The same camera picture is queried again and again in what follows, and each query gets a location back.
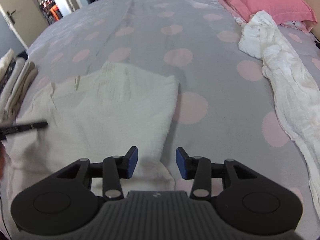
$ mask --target polka dot bed sheet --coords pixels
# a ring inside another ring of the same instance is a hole
[[[313,35],[279,27],[320,84]],[[281,129],[262,62],[238,49],[241,27],[217,0],[99,0],[47,28],[28,53],[39,69],[20,116],[48,82],[62,82],[125,62],[180,83],[162,162],[176,189],[190,190],[175,164],[179,146],[223,163],[234,158],[292,190],[303,202],[297,232],[320,235],[302,154]],[[222,190],[220,180],[212,191]]]

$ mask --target gray bed sheet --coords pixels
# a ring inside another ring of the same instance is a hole
[[[319,85],[315,38],[279,28]],[[217,163],[234,158],[300,197],[297,232],[314,240],[320,226],[304,158],[278,124],[262,62],[238,49],[240,35],[217,0],[99,0],[51,25],[30,46],[39,74],[20,115],[48,82],[94,72],[106,60],[174,75],[179,96],[162,162],[177,182],[179,146]]]

